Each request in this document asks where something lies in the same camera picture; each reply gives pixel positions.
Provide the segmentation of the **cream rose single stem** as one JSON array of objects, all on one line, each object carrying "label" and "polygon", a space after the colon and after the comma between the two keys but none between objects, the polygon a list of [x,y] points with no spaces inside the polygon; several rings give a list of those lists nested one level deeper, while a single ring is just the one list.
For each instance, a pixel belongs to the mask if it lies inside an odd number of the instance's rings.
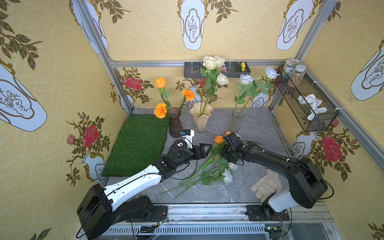
[{"label": "cream rose single stem", "polygon": [[210,73],[208,77],[206,78],[205,88],[208,90],[208,95],[206,98],[206,101],[204,103],[202,113],[205,113],[206,107],[212,98],[212,96],[219,90],[218,86],[224,86],[227,85],[229,82],[229,79],[227,76],[225,76],[222,73],[214,74]]}]

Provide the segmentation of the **white rose flower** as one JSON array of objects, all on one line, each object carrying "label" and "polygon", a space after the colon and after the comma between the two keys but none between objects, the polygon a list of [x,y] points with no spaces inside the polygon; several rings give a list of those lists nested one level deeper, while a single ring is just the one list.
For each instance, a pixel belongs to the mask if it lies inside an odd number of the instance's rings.
[{"label": "white rose flower", "polygon": [[245,106],[252,99],[257,89],[255,79],[250,75],[241,74],[239,79],[238,94],[235,95],[235,110],[244,110]]}]

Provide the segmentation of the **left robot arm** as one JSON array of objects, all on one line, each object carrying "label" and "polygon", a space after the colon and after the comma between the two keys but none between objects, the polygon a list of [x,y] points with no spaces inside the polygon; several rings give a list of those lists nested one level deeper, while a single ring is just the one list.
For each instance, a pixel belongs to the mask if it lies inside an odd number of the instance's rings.
[{"label": "left robot arm", "polygon": [[176,140],[167,154],[138,174],[113,185],[92,186],[77,209],[84,235],[94,240],[114,224],[151,220],[155,213],[152,201],[147,196],[134,196],[171,179],[179,166],[206,158],[211,149],[211,144],[192,145],[189,141]]}]

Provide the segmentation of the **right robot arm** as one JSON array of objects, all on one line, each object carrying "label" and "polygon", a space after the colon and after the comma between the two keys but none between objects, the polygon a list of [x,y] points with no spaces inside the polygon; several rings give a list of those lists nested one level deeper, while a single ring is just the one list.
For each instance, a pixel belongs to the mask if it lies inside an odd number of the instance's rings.
[{"label": "right robot arm", "polygon": [[275,154],[255,142],[243,142],[235,133],[225,136],[224,141],[226,145],[221,156],[228,162],[243,160],[256,163],[288,180],[287,190],[275,193],[263,201],[264,208],[271,214],[300,206],[310,209],[328,190],[328,182],[308,158],[295,159]]}]

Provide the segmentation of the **orange rose flower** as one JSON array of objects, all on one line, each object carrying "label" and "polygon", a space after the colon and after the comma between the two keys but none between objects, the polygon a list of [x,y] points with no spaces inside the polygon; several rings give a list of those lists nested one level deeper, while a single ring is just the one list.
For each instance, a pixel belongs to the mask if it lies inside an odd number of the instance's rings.
[{"label": "orange rose flower", "polygon": [[159,90],[160,96],[161,96],[163,102],[165,103],[166,108],[167,109],[171,108],[171,103],[168,100],[168,98],[170,96],[170,92],[166,88],[167,81],[165,80],[165,78],[156,79],[155,85]]}]

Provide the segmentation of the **orange marigold flower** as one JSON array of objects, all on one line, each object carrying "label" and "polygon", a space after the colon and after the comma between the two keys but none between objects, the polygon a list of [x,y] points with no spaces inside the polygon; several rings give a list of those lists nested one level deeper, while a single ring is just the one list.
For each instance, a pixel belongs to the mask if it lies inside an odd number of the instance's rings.
[{"label": "orange marigold flower", "polygon": [[179,107],[179,113],[182,111],[184,107],[187,106],[187,102],[193,101],[195,99],[195,94],[191,90],[183,90],[182,96],[183,96],[183,99]]}]

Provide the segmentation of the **orange carnation flower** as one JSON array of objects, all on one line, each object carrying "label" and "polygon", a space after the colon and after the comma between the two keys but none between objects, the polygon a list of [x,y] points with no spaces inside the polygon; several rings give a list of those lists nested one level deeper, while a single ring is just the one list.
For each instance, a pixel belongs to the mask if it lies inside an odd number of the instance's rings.
[{"label": "orange carnation flower", "polygon": [[154,114],[158,119],[165,119],[169,117],[169,106],[165,103],[157,104]]}]

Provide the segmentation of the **cream rose flower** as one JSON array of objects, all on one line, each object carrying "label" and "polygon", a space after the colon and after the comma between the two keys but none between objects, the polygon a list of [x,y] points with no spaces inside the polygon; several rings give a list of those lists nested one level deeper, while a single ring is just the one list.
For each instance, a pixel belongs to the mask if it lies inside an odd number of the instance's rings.
[{"label": "cream rose flower", "polygon": [[200,73],[205,78],[205,83],[206,83],[206,78],[210,73],[214,73],[217,75],[219,73],[222,73],[222,70],[223,70],[222,68],[225,66],[225,60],[226,60],[225,58],[222,58],[220,56],[213,56],[213,57],[206,56],[203,58],[203,67],[200,69]]}]

